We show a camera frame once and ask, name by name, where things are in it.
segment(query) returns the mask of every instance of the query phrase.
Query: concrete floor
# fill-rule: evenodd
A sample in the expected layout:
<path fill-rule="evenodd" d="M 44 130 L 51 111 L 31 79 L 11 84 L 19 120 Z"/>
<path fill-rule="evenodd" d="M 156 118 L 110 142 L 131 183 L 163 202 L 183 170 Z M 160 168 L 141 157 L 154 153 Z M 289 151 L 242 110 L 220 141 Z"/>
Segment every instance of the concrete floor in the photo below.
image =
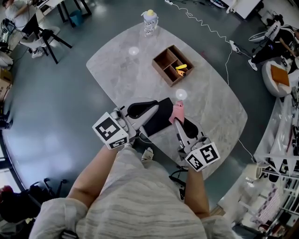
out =
<path fill-rule="evenodd" d="M 73 1 L 66 0 L 69 12 L 76 9 Z M 200 4 L 177 3 L 208 23 L 211 29 L 251 51 L 254 45 L 248 38 L 260 32 L 263 25 L 255 15 L 244 21 L 225 10 Z M 28 187 L 45 177 L 55 186 L 62 178 L 70 181 L 64 187 L 66 195 L 73 181 L 92 160 L 103 145 L 92 130 L 92 125 L 105 112 L 114 108 L 85 64 L 106 42 L 127 28 L 142 21 L 140 14 L 154 9 L 159 25 L 170 31 L 199 52 L 226 80 L 225 62 L 230 46 L 207 27 L 188 19 L 183 10 L 163 0 L 89 0 L 92 16 L 83 25 L 72 29 L 63 24 L 58 10 L 45 18 L 45 24 L 61 28 L 59 36 L 73 45 L 72 49 L 56 49 L 60 60 L 56 65 L 51 57 L 31 59 L 25 53 L 13 67 L 14 86 L 5 103 L 11 110 L 14 124 L 2 132 L 4 142 L 15 169 Z M 14 58 L 22 56 L 25 47 L 18 46 Z M 228 63 L 230 87 L 248 114 L 241 141 L 254 153 L 268 124 L 274 97 L 264 86 L 261 72 L 253 71 L 247 57 L 233 53 Z M 175 164 L 155 149 L 155 158 L 169 172 Z M 206 180 L 211 205 L 217 203 L 250 162 L 250 155 L 238 143 L 219 169 Z"/>

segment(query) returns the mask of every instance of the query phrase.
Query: striped shirt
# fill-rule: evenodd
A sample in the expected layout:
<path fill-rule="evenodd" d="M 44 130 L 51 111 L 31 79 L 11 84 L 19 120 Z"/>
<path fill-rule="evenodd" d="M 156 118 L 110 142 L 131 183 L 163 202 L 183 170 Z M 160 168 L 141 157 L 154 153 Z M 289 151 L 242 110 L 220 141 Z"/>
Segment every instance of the striped shirt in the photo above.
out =
<path fill-rule="evenodd" d="M 178 188 L 158 167 L 131 162 L 122 150 L 99 195 L 88 209 L 71 198 L 43 203 L 30 239 L 56 239 L 63 230 L 79 238 L 199 238 L 232 239 L 220 216 L 200 220 L 184 204 Z"/>

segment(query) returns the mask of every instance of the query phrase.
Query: marble table top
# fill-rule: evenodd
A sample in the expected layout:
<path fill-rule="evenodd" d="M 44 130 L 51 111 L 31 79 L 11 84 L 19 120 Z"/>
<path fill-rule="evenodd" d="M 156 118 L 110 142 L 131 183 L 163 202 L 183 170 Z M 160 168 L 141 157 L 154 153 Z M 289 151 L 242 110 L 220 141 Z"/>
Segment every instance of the marble table top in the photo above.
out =
<path fill-rule="evenodd" d="M 202 125 L 221 156 L 219 161 L 203 170 L 207 178 L 232 151 L 245 127 L 247 114 L 225 80 L 201 55 L 161 27 L 155 33 L 152 37 L 144 37 L 143 23 L 133 26 L 107 42 L 86 66 L 119 107 L 134 97 L 158 101 L 169 97 L 175 103 L 178 100 L 176 91 L 185 90 L 185 115 Z M 185 79 L 169 87 L 151 64 L 154 57 L 171 45 L 181 50 L 194 69 Z M 131 47 L 138 48 L 136 55 L 129 53 Z M 173 126 L 149 139 L 177 164 L 188 165 L 177 154 L 179 142 Z"/>

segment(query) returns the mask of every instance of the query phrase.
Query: pink sponge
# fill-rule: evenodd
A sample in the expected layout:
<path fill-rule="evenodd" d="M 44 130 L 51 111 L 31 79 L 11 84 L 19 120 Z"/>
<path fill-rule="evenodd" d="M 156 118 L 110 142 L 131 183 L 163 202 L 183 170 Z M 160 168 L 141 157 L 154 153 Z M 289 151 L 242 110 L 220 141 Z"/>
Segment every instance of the pink sponge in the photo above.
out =
<path fill-rule="evenodd" d="M 174 118 L 177 118 L 179 121 L 184 123 L 185 115 L 184 115 L 184 104 L 182 100 L 177 101 L 176 104 L 173 106 L 173 111 L 169 118 L 170 123 L 173 124 Z"/>

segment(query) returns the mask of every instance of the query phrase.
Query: yellow toy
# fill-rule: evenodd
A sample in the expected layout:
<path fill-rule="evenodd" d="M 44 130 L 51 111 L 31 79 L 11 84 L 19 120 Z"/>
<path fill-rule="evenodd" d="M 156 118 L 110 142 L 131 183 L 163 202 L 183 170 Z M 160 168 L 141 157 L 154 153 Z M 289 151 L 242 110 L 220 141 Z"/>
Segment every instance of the yellow toy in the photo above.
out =
<path fill-rule="evenodd" d="M 186 64 L 177 66 L 177 67 L 176 67 L 176 71 L 177 71 L 177 73 L 178 73 L 180 76 L 185 77 L 185 76 L 186 76 L 186 73 L 185 73 L 184 71 L 180 70 L 180 69 L 183 69 L 183 68 L 186 68 L 186 67 L 187 67 Z"/>

